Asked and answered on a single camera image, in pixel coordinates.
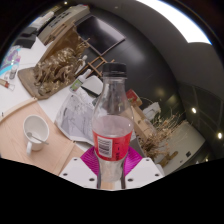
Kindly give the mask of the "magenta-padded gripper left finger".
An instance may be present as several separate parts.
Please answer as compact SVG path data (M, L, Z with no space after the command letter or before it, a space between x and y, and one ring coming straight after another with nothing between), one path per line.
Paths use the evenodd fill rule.
M73 157L61 171L60 177L84 188L98 189L99 174L98 158L91 147L80 158Z

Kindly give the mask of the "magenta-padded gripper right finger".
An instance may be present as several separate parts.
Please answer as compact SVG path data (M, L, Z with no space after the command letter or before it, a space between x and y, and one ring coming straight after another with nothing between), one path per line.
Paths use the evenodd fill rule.
M123 164L122 188L134 189L164 177L162 168L148 158L143 158L135 149L129 148Z

